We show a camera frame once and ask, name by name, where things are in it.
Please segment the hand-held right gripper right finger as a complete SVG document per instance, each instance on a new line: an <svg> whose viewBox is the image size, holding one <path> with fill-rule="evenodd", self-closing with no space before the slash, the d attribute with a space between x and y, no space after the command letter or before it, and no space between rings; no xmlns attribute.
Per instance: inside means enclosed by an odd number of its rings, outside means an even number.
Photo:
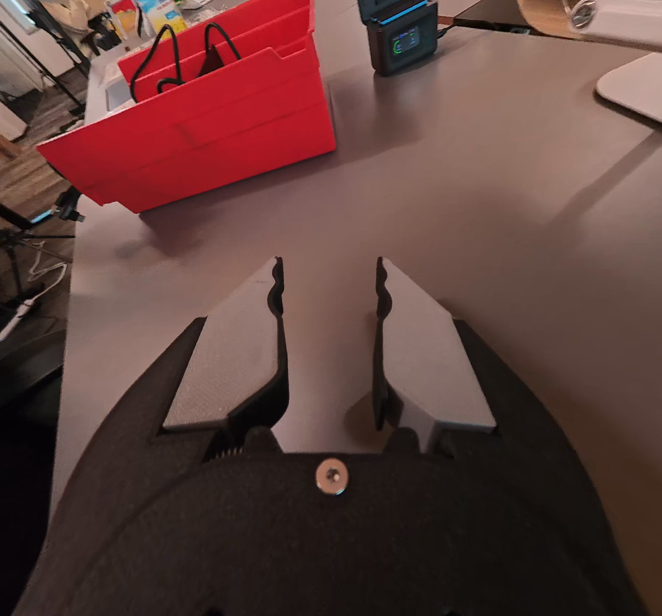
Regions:
<svg viewBox="0 0 662 616"><path fill-rule="evenodd" d="M376 430L409 428L424 452L432 452L446 431L494 432L496 420L452 314L383 256L375 290Z"/></svg>

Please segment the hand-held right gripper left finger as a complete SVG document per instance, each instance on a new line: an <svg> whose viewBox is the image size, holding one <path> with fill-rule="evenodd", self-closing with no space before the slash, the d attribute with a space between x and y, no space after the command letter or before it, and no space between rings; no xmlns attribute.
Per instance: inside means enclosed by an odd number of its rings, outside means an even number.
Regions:
<svg viewBox="0 0 662 616"><path fill-rule="evenodd" d="M205 317L166 430L273 427L289 405L283 259L268 259Z"/></svg>

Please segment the red plastic bin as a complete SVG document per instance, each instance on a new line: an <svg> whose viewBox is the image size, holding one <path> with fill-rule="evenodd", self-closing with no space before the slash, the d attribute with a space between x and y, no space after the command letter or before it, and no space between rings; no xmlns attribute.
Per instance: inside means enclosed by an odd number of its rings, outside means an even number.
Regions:
<svg viewBox="0 0 662 616"><path fill-rule="evenodd" d="M247 0L120 58L131 103L37 151L134 213L333 152L314 31L315 0Z"/></svg>

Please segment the black charging case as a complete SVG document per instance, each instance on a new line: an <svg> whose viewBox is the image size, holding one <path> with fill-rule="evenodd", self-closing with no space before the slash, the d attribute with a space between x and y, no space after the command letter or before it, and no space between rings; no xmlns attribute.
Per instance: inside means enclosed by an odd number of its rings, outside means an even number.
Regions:
<svg viewBox="0 0 662 616"><path fill-rule="evenodd" d="M437 0L357 0L376 74L388 77L433 55Z"/></svg>

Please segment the silver display stand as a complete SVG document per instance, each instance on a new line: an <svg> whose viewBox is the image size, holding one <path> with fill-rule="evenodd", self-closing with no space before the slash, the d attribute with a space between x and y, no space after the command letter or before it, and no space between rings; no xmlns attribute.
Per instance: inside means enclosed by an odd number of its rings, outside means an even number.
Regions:
<svg viewBox="0 0 662 616"><path fill-rule="evenodd" d="M604 100L661 123L661 0L581 0L569 26L590 41L608 41L650 54L603 75Z"/></svg>

